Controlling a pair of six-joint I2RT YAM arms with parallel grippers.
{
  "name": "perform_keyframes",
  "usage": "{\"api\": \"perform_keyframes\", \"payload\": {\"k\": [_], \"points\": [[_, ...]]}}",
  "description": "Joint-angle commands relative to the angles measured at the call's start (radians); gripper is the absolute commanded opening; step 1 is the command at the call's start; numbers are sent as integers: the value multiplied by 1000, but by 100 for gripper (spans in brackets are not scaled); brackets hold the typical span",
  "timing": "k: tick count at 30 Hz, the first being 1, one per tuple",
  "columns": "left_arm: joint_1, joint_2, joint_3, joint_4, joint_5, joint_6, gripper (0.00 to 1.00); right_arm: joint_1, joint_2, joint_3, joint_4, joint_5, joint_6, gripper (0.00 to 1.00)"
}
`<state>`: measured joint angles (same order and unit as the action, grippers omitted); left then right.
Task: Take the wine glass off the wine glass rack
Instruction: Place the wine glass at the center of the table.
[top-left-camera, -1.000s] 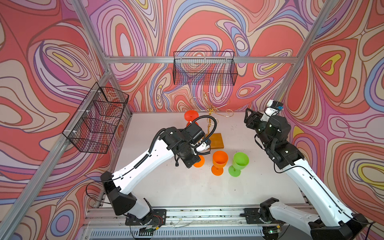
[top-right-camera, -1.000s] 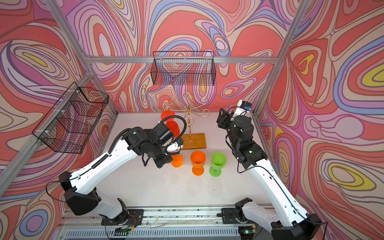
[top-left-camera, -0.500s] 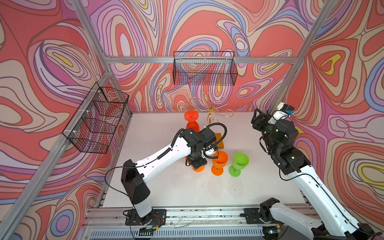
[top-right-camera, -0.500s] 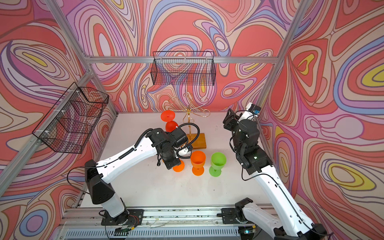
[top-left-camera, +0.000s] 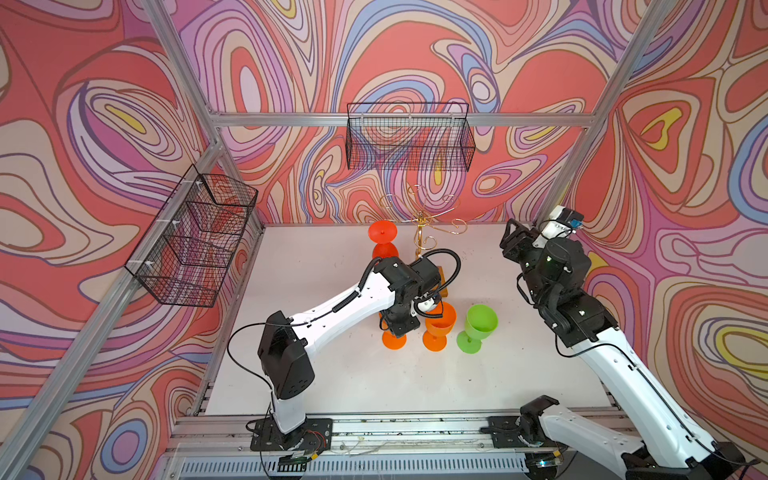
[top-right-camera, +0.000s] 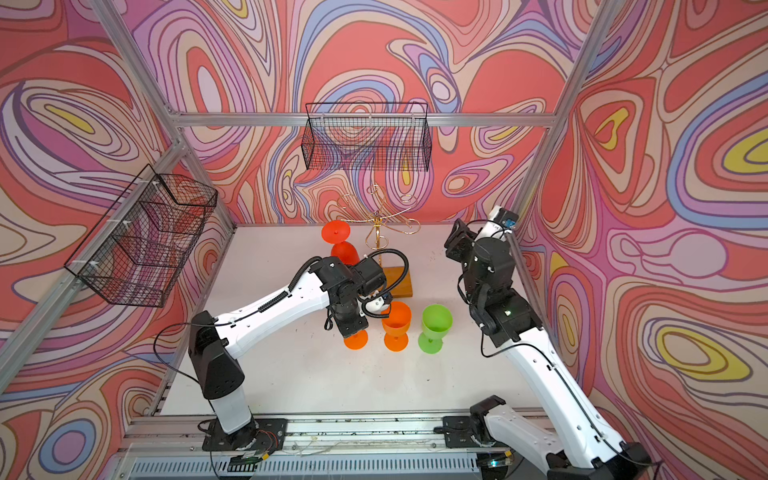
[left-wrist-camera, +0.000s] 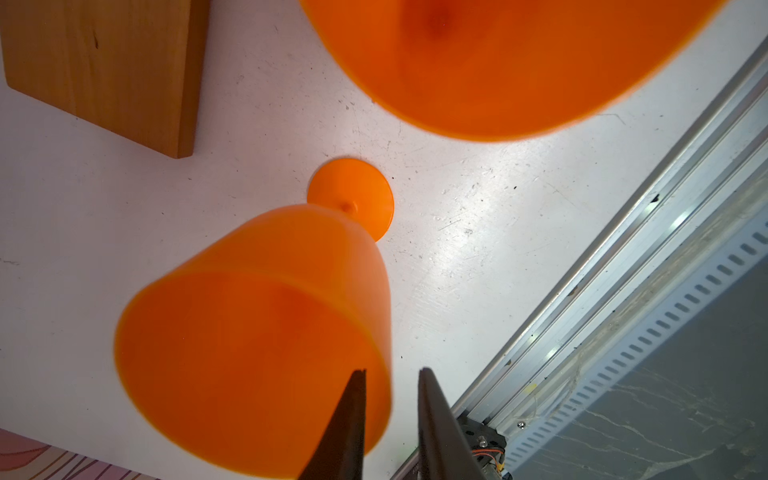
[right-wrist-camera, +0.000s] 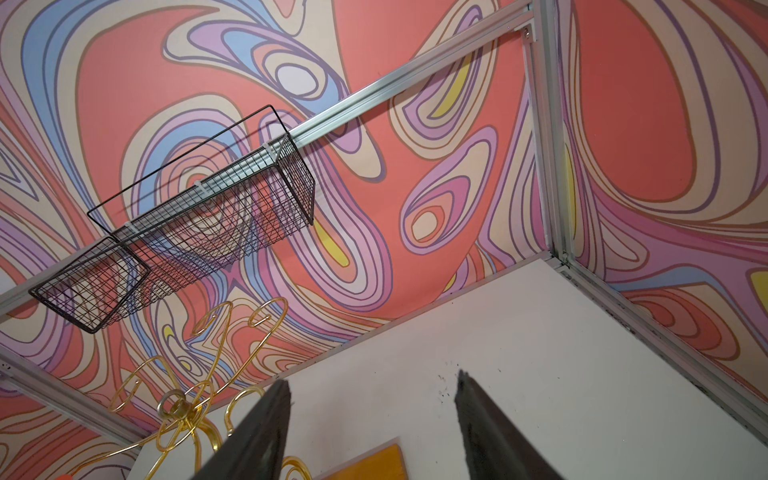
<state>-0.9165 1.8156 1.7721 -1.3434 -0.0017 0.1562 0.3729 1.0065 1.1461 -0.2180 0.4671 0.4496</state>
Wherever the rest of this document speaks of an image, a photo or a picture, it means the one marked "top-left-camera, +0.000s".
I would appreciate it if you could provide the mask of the orange front wine glass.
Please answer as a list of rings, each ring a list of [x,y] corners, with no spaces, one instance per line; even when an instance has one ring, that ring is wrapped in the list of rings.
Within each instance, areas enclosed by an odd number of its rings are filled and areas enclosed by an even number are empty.
[[[381,341],[389,350],[400,350],[407,343],[407,335],[397,336],[393,334],[388,327],[382,330]]]

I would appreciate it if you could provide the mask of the orange wine glass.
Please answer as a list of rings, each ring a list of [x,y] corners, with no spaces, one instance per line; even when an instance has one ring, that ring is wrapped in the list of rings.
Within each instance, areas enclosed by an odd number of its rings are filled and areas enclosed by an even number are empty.
[[[425,319],[426,332],[422,342],[428,350],[439,352],[447,346],[447,337],[456,323],[457,314],[455,308],[445,301],[430,311],[430,314],[437,315],[437,318]]]
[[[407,343],[407,335],[397,336],[393,334],[388,327],[382,330],[381,341],[389,350],[400,350]]]

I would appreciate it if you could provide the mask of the green wine glass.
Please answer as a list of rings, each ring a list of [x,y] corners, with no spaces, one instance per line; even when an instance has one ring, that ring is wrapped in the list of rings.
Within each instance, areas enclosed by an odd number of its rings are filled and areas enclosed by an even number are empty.
[[[466,354],[478,353],[483,341],[495,332],[499,324],[497,313],[489,306],[476,304],[469,308],[464,330],[456,338],[458,348]]]

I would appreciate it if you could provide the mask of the red wine glass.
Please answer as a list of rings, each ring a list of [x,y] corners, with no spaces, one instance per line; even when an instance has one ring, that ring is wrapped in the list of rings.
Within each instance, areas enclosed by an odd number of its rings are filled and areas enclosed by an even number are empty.
[[[379,220],[372,223],[368,228],[368,237],[375,244],[372,257],[398,257],[399,251],[394,245],[397,233],[397,226],[391,221]]]

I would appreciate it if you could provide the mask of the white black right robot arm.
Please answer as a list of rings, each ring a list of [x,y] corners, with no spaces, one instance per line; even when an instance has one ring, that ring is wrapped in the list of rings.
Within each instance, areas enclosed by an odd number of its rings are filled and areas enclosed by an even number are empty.
[[[546,237],[510,220],[499,246],[519,265],[518,291],[553,332],[557,354],[582,360],[637,433],[609,429],[542,395],[520,409],[520,440],[565,444],[623,479],[744,478],[757,462],[693,420],[635,353],[611,312],[584,291],[591,261],[570,233]]]

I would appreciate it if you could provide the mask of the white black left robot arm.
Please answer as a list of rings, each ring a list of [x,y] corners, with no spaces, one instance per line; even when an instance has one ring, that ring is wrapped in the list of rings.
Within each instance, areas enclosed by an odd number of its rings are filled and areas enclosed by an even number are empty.
[[[330,300],[292,316],[278,310],[250,327],[262,329],[257,347],[261,373],[235,364],[268,385],[266,418],[282,435],[306,421],[303,393],[315,380],[312,360],[339,335],[378,315],[385,331],[401,338],[437,316],[442,291],[458,277],[462,260],[448,248],[424,253],[411,263],[373,258],[360,281]]]

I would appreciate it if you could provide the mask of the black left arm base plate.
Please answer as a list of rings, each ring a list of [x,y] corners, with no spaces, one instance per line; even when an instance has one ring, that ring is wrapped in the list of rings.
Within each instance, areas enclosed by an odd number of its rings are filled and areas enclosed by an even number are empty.
[[[265,417],[246,423],[251,434],[250,450],[254,452],[322,453],[331,447],[333,420],[307,418],[296,429],[283,433],[274,419]]]

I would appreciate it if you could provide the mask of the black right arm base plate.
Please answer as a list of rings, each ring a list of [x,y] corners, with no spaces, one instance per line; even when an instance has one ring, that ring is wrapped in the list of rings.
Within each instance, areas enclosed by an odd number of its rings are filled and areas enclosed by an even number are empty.
[[[479,429],[491,437],[493,446],[500,448],[554,448],[537,418],[530,416],[491,416],[488,424]]]

